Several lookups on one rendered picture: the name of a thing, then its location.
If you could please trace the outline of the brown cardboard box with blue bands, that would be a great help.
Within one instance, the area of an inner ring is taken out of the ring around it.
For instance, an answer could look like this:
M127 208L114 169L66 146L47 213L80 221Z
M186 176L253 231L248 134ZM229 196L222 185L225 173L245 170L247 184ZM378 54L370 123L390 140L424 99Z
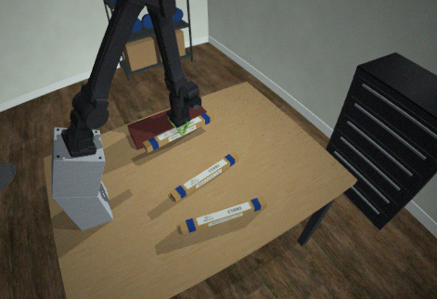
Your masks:
M192 119L190 122L190 125L188 126L185 135L202 127L205 124L209 124L210 122L214 121L214 115L208 111L206 113L201 114L200 116ZM174 127L162 134L159 134L145 142L143 142L144 149L147 152L151 152L177 138L181 137L181 134L178 132L178 130Z

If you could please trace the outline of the brown rectangular box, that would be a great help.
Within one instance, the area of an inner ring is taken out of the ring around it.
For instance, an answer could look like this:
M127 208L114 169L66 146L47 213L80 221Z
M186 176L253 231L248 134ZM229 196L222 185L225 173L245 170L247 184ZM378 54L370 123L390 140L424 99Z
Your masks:
M199 188L215 176L222 173L225 169L239 161L239 156L233 151L226 155L220 161L214 163L204 171L190 178L187 182L179 187L170 191L171 197L178 202L183 199L187 194L191 193L195 189Z

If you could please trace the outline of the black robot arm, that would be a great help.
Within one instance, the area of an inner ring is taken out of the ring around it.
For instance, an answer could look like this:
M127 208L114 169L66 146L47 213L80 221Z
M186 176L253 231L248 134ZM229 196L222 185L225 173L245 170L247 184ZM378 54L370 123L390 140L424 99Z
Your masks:
M164 81L171 92L171 107L181 108L185 100L181 109L184 119L189 116L189 109L198 110L201 106L199 86L187 81L182 68L173 19L177 12L175 0L117 0L88 82L72 100L74 110L67 134L66 129L61 131L72 158L96 154L92 129L98 129L109 118L109 87L135 21L145 6L165 68Z

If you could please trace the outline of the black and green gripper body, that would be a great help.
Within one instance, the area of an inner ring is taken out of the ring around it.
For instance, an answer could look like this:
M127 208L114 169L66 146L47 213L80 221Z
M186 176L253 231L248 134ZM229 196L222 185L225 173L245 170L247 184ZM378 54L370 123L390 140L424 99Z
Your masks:
M185 104L184 104L185 106ZM183 107L184 107L183 106ZM181 109L183 108L172 108L168 111L166 111L166 114L169 115L169 120L178 128L182 125L185 125L186 122L191 121L191 117L187 116L186 118L182 119L182 111ZM178 125L178 126L177 126Z

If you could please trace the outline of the long tan cardboard box with blue bands and white label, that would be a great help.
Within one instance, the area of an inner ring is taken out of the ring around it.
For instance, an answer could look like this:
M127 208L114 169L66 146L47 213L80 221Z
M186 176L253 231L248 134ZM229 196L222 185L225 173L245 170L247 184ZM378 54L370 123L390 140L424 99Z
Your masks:
M187 234L199 229L207 228L225 221L247 215L263 208L266 208L266 201L264 197L245 201L243 203L233 205L222 210L201 215L186 221L179 222L182 234Z

